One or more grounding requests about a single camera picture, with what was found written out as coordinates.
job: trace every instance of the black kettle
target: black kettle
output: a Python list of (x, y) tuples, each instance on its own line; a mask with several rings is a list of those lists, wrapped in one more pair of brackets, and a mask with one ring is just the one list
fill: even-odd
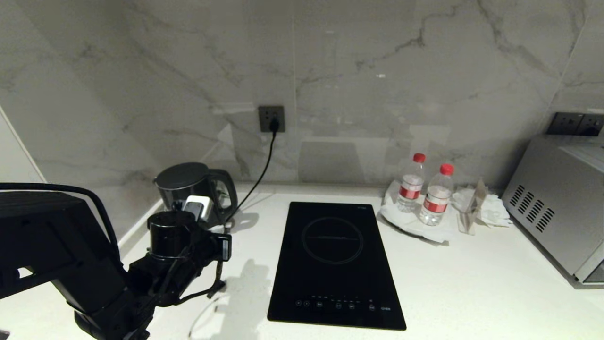
[[(229, 173), (221, 169), (208, 169), (203, 163), (171, 166), (159, 173), (153, 182), (159, 189), (164, 205), (170, 210), (181, 210), (190, 195), (210, 197), (214, 208), (208, 227), (225, 224), (226, 219), (237, 209), (237, 192)], [(227, 197), (230, 198), (229, 205), (225, 202)]]

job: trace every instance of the stainless steel microwave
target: stainless steel microwave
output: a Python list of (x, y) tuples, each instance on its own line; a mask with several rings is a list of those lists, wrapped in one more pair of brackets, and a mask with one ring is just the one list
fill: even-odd
[(502, 199), (563, 273), (604, 284), (604, 139), (533, 139)]

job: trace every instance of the water bottle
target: water bottle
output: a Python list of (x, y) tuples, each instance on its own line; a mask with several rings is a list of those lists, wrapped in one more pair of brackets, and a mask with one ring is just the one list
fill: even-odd
[(399, 198), (396, 205), (402, 212), (412, 212), (416, 208), (416, 201), (423, 186), (424, 154), (414, 154), (413, 162), (405, 167), (400, 179)]
[(443, 214), (453, 193), (453, 166), (443, 164), (440, 173), (434, 176), (428, 185), (428, 193), (423, 201), (419, 220), (428, 226), (437, 226), (443, 219)]

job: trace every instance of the black robotic arm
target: black robotic arm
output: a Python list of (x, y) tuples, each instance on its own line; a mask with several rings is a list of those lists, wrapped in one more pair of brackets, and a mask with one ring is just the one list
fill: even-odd
[[(19, 189), (0, 192), (0, 299), (51, 281), (75, 310), (78, 326), (96, 339), (148, 338), (156, 306), (181, 303), (183, 291), (205, 266), (216, 260), (221, 268), (230, 258), (230, 235), (204, 230), (195, 210), (167, 211), (147, 221), (151, 248), (127, 272), (98, 197), (100, 207), (93, 202), (112, 242), (84, 200), (63, 192), (23, 191), (44, 186), (0, 183), (0, 190)], [(33, 274), (20, 278), (20, 268)], [(219, 274), (200, 293), (223, 287)]]

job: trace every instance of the black induction cooktop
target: black induction cooktop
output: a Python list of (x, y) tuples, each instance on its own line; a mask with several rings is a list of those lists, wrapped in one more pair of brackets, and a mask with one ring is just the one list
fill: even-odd
[(268, 319), (406, 329), (372, 206), (289, 205)]

